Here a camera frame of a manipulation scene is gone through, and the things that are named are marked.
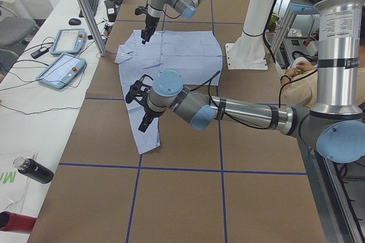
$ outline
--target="wrinkled cloth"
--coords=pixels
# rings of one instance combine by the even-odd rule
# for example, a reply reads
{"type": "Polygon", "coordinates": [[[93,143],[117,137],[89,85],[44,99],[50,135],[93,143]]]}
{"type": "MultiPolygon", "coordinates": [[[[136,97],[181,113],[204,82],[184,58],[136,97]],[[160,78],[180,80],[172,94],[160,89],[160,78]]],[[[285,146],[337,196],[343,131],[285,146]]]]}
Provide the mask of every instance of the wrinkled cloth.
{"type": "MultiPolygon", "coordinates": [[[[142,75],[156,78],[166,69],[180,73],[184,84],[200,85],[222,69],[222,51],[211,31],[156,31],[149,42],[142,44],[141,30],[134,30],[126,43],[119,46],[115,62],[119,64],[121,87],[126,95],[130,85],[142,75]]],[[[215,77],[212,85],[217,86],[219,78],[215,77]]],[[[152,85],[148,78],[144,83],[152,85]]],[[[142,133],[138,127],[144,116],[143,107],[135,101],[126,105],[139,154],[160,146],[158,119],[142,133]]]]}

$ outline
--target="red cup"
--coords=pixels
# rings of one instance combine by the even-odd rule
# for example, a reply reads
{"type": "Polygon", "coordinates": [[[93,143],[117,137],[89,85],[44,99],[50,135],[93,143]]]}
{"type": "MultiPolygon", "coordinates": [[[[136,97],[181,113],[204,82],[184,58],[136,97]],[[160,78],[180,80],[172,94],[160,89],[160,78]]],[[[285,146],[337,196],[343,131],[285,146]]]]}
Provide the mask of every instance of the red cup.
{"type": "Polygon", "coordinates": [[[31,233],[37,219],[22,214],[2,212],[0,213],[0,230],[13,233],[31,233]]]}

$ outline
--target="white desk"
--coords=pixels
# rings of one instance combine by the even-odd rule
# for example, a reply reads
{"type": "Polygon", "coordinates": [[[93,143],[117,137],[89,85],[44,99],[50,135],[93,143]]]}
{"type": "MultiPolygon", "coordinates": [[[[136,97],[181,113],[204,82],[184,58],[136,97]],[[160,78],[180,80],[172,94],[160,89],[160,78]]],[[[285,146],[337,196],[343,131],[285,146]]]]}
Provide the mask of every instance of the white desk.
{"type": "MultiPolygon", "coordinates": [[[[103,18],[107,18],[103,1],[100,0],[99,3],[98,12],[95,16],[96,23],[103,21],[103,18]]],[[[82,24],[79,26],[68,25],[70,18],[78,18],[79,9],[76,0],[61,0],[27,48],[41,44],[45,37],[55,37],[59,29],[84,28],[87,35],[90,35],[84,18],[81,18],[82,24]]],[[[104,24],[100,23],[98,26],[102,30],[104,24]]],[[[87,41],[83,48],[85,49],[90,42],[92,41],[87,41]]],[[[30,53],[36,49],[21,55],[19,60],[32,59],[30,53]]],[[[86,90],[90,85],[99,61],[99,52],[96,45],[92,44],[82,53],[81,57],[86,60],[87,68],[77,88],[65,87],[58,91],[34,82],[23,87],[0,91],[2,104],[23,112],[39,112],[51,108],[81,107],[86,90]]],[[[37,60],[50,64],[55,60],[55,57],[48,52],[37,60]]],[[[14,65],[11,72],[17,74],[23,80],[31,81],[35,80],[36,76],[44,69],[45,66],[42,64],[20,62],[14,65]]],[[[77,85],[80,77],[81,74],[70,85],[77,85]]],[[[0,90],[21,84],[23,82],[18,78],[8,74],[0,84],[0,90]]],[[[0,107],[0,154],[37,152],[36,160],[51,170],[56,171],[78,113],[78,110],[60,110],[27,116],[0,107]]],[[[49,185],[43,185],[30,180],[22,214],[33,217],[38,215],[49,185]]],[[[28,237],[29,235],[27,234],[0,232],[1,243],[26,242],[28,237]]]]}

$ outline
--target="computer mouse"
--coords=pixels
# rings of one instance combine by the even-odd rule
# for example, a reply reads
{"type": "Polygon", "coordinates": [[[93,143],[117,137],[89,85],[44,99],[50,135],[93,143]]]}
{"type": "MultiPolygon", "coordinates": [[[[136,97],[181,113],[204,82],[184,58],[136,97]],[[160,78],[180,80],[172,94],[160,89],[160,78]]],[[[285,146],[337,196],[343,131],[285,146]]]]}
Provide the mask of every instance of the computer mouse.
{"type": "Polygon", "coordinates": [[[79,19],[76,19],[76,18],[71,18],[69,21],[68,21],[68,24],[69,25],[80,25],[81,24],[81,21],[79,19]]]}

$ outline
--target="keyboard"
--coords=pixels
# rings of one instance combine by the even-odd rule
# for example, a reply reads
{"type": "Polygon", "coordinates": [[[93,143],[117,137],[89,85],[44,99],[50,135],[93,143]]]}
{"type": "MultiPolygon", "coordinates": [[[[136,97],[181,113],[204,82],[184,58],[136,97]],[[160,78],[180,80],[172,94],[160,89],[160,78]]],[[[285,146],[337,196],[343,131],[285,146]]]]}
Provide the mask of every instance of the keyboard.
{"type": "MultiPolygon", "coordinates": [[[[98,10],[99,0],[88,0],[88,1],[89,1],[89,4],[90,4],[90,7],[91,7],[92,15],[95,16],[96,11],[98,10]]],[[[80,10],[79,17],[80,18],[84,17],[81,10],[80,10]]]]}

